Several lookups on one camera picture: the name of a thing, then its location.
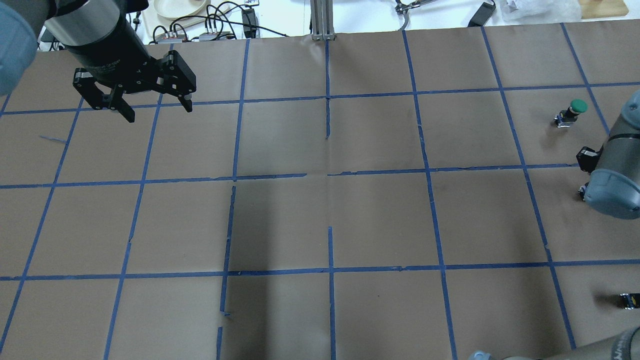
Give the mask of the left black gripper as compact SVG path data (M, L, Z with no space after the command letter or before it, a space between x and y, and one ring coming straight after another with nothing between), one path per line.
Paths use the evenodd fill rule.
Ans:
M154 91L174 96L186 112L194 111L194 71L177 50L168 51L159 60L152 57L132 27L115 27L95 41L66 43L65 48L80 63L74 71L73 88L94 110L116 111L134 123L135 110L123 95ZM110 92L103 92L98 84Z

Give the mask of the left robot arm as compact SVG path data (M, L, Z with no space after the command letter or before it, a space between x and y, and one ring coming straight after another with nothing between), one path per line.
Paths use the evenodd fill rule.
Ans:
M3 0L0 7L2 96L18 86L46 28L80 63L72 85L92 109L119 112L133 123L135 111L123 96L154 91L192 112L192 69L176 50L152 57L127 21L127 14L149 7L147 0Z

